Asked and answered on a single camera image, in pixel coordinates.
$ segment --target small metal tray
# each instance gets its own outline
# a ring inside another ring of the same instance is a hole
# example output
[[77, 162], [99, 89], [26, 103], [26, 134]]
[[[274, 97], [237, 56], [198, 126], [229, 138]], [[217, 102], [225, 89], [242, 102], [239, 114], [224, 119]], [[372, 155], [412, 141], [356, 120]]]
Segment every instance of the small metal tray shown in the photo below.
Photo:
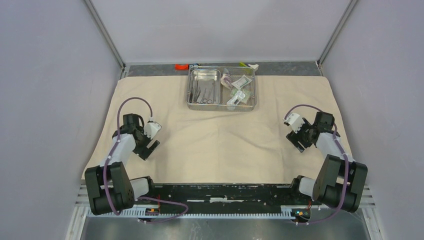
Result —
[[[233, 81], [237, 81], [243, 75], [252, 79], [252, 82], [243, 87], [243, 90], [251, 93], [247, 103], [227, 105], [231, 99], [231, 90], [220, 83], [224, 69], [228, 70]], [[255, 71], [250, 67], [193, 66], [188, 70], [186, 91], [185, 102], [191, 110], [249, 112], [257, 103]]]

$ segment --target metal tray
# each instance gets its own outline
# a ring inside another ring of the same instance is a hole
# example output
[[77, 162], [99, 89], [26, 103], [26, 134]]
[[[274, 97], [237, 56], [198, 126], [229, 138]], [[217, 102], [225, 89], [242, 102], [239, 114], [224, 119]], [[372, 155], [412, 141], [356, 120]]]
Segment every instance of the metal tray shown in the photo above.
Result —
[[[252, 79], [251, 83], [243, 87], [244, 90], [251, 92], [246, 104], [227, 105], [227, 102], [231, 99], [231, 90], [220, 83], [224, 69], [229, 71], [233, 81], [238, 80], [243, 75]], [[257, 103], [255, 71], [250, 67], [193, 66], [188, 71], [186, 90], [185, 102], [191, 110], [249, 112], [255, 108]]]

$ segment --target gray floor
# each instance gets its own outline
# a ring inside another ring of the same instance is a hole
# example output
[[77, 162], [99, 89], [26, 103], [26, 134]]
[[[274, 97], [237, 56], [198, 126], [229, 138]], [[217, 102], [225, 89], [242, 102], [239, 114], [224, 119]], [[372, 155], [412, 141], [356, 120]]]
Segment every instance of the gray floor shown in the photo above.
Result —
[[[256, 75], [321, 76], [315, 62], [259, 62]], [[238, 63], [210, 63], [207, 66], [238, 66]], [[173, 64], [132, 65], [128, 77], [187, 75], [176, 71]], [[312, 220], [322, 219], [330, 210], [313, 209]], [[136, 219], [89, 217], [85, 221], [84, 240], [367, 240], [370, 239], [364, 216], [340, 212], [323, 223], [294, 226], [287, 220], [270, 219], [176, 219], [162, 224], [144, 225]]]
[[[313, 219], [332, 210], [313, 209]], [[334, 218], [309, 226], [289, 220], [270, 219], [175, 219], [143, 224], [132, 218], [89, 217], [83, 240], [367, 240], [370, 239], [362, 211], [340, 212]]]
[[[257, 62], [259, 69], [256, 75], [277, 76], [321, 76], [321, 72], [314, 61], [281, 61], [281, 62]], [[234, 63], [202, 63], [203, 66], [238, 66]], [[174, 64], [162, 65], [132, 65], [127, 77], [136, 76], [182, 76], [187, 75], [186, 70], [175, 70]]]

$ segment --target white wall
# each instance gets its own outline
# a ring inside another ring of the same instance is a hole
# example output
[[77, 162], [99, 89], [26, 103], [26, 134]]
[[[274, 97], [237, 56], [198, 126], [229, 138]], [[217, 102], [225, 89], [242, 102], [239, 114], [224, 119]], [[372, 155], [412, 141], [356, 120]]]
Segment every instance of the white wall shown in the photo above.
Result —
[[92, 0], [126, 63], [315, 61], [349, 0]]
[[424, 234], [423, 13], [423, 1], [359, 1], [324, 62], [389, 240]]
[[63, 239], [120, 69], [82, 0], [2, 0], [0, 33], [0, 239]]

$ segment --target red object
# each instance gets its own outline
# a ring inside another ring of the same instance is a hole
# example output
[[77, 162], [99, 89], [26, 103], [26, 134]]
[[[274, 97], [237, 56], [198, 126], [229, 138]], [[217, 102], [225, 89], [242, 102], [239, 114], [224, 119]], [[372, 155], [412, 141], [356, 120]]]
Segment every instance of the red object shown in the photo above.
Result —
[[189, 70], [188, 64], [175, 64], [175, 70]]

